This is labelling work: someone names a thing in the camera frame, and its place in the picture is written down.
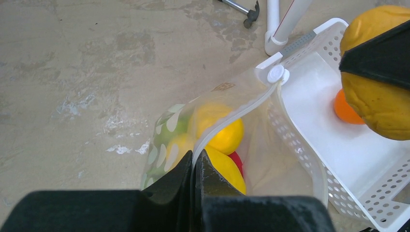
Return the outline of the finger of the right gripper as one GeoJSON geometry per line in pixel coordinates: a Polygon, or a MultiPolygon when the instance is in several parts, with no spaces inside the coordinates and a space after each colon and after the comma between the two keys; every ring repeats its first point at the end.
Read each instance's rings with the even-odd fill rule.
{"type": "Polygon", "coordinates": [[[409,90],[410,22],[346,51],[339,70],[409,90]]]}

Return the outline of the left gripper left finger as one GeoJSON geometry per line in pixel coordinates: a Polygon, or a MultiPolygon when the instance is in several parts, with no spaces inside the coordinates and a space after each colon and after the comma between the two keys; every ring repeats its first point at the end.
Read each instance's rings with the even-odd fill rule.
{"type": "Polygon", "coordinates": [[[187,232],[192,152],[144,190],[42,190],[11,211],[3,232],[187,232]]]}

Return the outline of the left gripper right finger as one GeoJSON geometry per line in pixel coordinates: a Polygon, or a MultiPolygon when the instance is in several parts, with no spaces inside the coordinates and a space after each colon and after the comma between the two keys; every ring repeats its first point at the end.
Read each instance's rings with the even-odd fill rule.
{"type": "Polygon", "coordinates": [[[309,196],[245,196],[225,180],[203,150],[194,169],[195,232],[333,232],[324,205],[309,196]]]}

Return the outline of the orange yellow mango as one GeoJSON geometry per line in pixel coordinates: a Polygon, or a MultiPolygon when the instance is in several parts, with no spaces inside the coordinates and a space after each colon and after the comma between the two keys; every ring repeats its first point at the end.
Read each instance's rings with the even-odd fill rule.
{"type": "MultiPolygon", "coordinates": [[[[403,6],[382,5],[362,13],[343,34],[341,57],[406,21],[410,21],[410,10],[403,6]]],[[[409,140],[410,90],[346,72],[341,72],[341,82],[347,103],[371,130],[391,140],[409,140]]]]}

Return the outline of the red apple top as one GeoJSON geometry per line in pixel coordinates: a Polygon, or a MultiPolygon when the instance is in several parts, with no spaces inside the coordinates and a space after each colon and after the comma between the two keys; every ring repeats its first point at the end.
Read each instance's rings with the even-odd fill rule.
{"type": "Polygon", "coordinates": [[[236,151],[227,156],[225,166],[229,175],[244,178],[243,162],[236,151]]]}

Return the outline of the yellow banana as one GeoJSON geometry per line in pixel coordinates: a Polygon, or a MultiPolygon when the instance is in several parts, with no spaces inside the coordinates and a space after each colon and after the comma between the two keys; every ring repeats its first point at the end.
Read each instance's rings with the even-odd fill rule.
{"type": "MultiPolygon", "coordinates": [[[[195,140],[190,135],[184,133],[174,137],[167,145],[166,162],[164,170],[167,172],[173,169],[187,151],[194,148],[195,140]]],[[[227,155],[217,151],[209,145],[205,150],[213,167],[238,191],[246,194],[246,184],[234,161],[227,155]]]]}

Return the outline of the orange fruit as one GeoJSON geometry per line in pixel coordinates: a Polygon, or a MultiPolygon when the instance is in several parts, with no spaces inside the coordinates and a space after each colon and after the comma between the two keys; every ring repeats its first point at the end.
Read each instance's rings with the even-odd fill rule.
{"type": "Polygon", "coordinates": [[[333,109],[337,117],[349,124],[363,125],[365,122],[359,117],[354,109],[346,102],[345,93],[343,89],[340,89],[336,94],[333,109]]]}

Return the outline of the green pear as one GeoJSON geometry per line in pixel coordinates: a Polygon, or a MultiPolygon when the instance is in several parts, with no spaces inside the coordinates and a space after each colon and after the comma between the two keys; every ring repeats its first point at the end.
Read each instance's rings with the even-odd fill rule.
{"type": "Polygon", "coordinates": [[[189,119],[192,115],[192,110],[170,112],[166,111],[157,120],[154,131],[153,144],[160,148],[161,145],[167,146],[168,143],[177,135],[188,131],[189,119]]]}

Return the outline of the clear zip top bag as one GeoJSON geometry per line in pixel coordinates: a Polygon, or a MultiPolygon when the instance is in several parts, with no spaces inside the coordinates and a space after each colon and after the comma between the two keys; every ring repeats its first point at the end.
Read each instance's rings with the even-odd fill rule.
{"type": "MultiPolygon", "coordinates": [[[[192,110],[186,134],[195,140],[190,150],[194,165],[206,145],[227,156],[239,154],[245,195],[309,195],[327,204],[324,168],[285,110],[282,91],[289,77],[282,64],[250,69],[166,111],[192,110]]],[[[143,189],[171,171],[164,170],[167,146],[157,148],[153,137],[154,132],[143,189]]]]}

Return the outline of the white plastic tray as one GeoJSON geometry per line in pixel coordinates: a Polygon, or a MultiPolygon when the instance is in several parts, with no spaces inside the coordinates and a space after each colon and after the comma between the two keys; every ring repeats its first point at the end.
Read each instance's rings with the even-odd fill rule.
{"type": "Polygon", "coordinates": [[[342,122],[339,43],[347,23],[332,18],[258,65],[282,66],[289,79],[271,96],[268,118],[307,171],[319,162],[319,195],[372,231],[410,229],[410,144],[342,122]]]}

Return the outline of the black small hammer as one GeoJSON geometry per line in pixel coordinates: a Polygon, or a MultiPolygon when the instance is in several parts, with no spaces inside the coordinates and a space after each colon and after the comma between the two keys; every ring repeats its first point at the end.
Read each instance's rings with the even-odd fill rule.
{"type": "Polygon", "coordinates": [[[260,13],[260,5],[259,2],[256,1],[254,9],[248,9],[239,3],[233,0],[218,0],[219,2],[223,2],[230,7],[238,10],[239,12],[243,13],[247,18],[244,20],[243,25],[246,29],[250,29],[252,24],[258,19],[260,13]]]}

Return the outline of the white pipe frame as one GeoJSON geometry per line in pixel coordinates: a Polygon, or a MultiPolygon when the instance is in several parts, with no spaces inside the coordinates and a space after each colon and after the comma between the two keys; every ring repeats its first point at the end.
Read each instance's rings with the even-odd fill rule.
{"type": "Polygon", "coordinates": [[[268,0],[266,3],[266,26],[264,50],[272,56],[281,50],[295,26],[306,13],[312,0],[292,0],[282,19],[279,18],[279,0],[268,0]]]}

